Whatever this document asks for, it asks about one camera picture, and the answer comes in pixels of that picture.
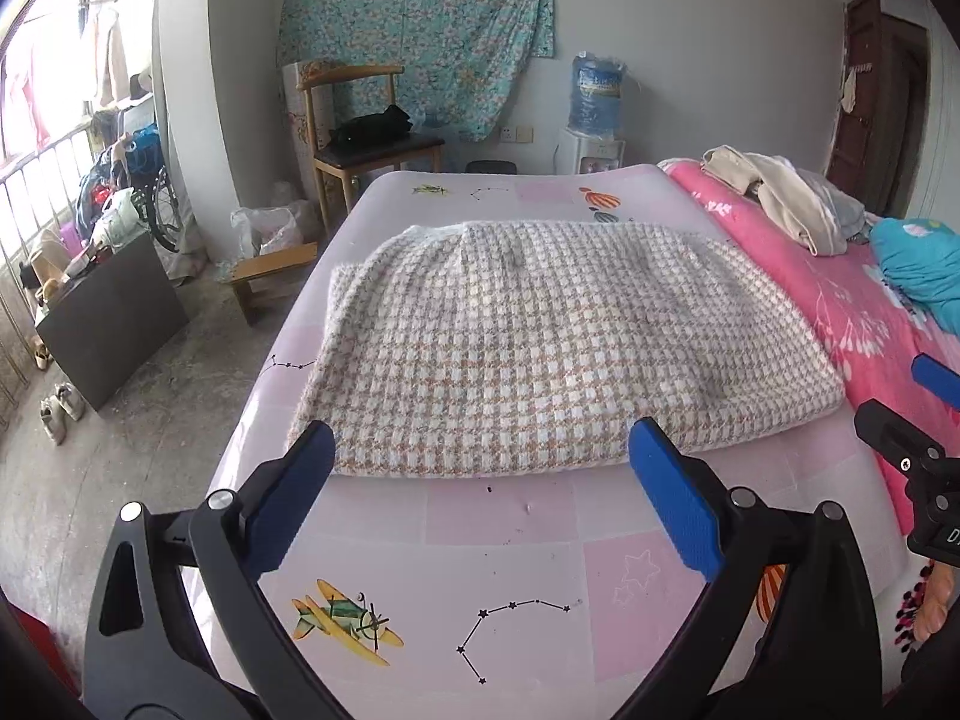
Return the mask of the person's right hand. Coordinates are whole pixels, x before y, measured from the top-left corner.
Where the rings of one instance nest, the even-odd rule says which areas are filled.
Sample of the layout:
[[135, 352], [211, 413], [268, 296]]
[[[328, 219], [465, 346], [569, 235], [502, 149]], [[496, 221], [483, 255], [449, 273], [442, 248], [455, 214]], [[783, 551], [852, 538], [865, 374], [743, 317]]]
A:
[[944, 627], [949, 616], [953, 590], [955, 590], [953, 567], [942, 562], [934, 562], [926, 580], [923, 603], [919, 606], [914, 618], [913, 631], [918, 642], [926, 642]]

